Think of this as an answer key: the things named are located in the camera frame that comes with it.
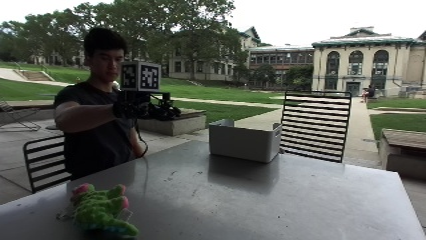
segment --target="man's arm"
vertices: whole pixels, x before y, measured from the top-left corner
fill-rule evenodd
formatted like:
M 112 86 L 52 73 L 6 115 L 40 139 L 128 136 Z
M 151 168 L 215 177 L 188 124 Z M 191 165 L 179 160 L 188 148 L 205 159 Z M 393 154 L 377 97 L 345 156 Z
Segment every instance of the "man's arm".
M 55 109 L 56 126 L 68 133 L 89 130 L 115 119 L 112 104 L 83 106 L 71 101 Z
M 136 158 L 143 157 L 144 149 L 137 141 L 137 132 L 135 130 L 135 127 L 131 129 L 131 144 L 132 144 L 132 150 Z

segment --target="metal chair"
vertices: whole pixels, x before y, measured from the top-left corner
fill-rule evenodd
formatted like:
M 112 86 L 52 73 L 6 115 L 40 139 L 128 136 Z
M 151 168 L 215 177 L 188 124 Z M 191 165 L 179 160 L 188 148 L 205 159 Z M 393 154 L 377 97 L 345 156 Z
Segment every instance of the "metal chair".
M 350 92 L 286 91 L 281 153 L 341 163 L 350 106 Z
M 21 110 L 15 110 L 12 106 L 7 103 L 7 101 L 3 99 L 3 97 L 0 97 L 0 109 L 4 112 L 4 115 L 12 119 L 11 121 L 4 121 L 3 123 L 0 123 L 0 127 L 3 127 L 7 124 L 19 123 L 31 131 L 37 131 L 41 128 L 36 123 L 24 120 L 24 118 L 29 117 L 31 115 L 35 115 L 40 111 L 40 108 L 27 108 Z
M 32 193 L 71 180 L 65 171 L 63 135 L 32 140 L 23 150 Z

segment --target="man's hair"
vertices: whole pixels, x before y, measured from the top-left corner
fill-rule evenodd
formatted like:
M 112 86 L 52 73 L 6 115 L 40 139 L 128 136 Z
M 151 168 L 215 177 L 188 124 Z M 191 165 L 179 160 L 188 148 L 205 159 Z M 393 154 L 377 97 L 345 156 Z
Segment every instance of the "man's hair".
M 84 37 L 84 54 L 92 57 L 96 50 L 116 49 L 128 53 L 128 44 L 120 34 L 107 28 L 92 28 Z

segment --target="stuffed toy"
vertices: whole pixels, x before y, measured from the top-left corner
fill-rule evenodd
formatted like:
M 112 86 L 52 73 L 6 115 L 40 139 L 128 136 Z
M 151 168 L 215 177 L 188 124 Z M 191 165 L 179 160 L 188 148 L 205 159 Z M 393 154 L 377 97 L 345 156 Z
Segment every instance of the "stuffed toy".
M 72 191 L 73 222 L 84 230 L 101 229 L 120 235 L 136 236 L 137 228 L 119 214 L 129 207 L 124 196 L 125 186 L 96 191 L 92 184 L 83 184 Z

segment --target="gray table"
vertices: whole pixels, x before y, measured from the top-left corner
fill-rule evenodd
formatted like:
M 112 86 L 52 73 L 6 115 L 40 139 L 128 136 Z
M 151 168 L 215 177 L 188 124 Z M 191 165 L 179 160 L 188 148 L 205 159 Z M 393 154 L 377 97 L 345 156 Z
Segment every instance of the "gray table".
M 426 239 L 396 173 L 219 157 L 197 141 L 2 205 L 0 238 L 108 239 L 55 219 L 83 182 L 128 186 L 139 239 Z

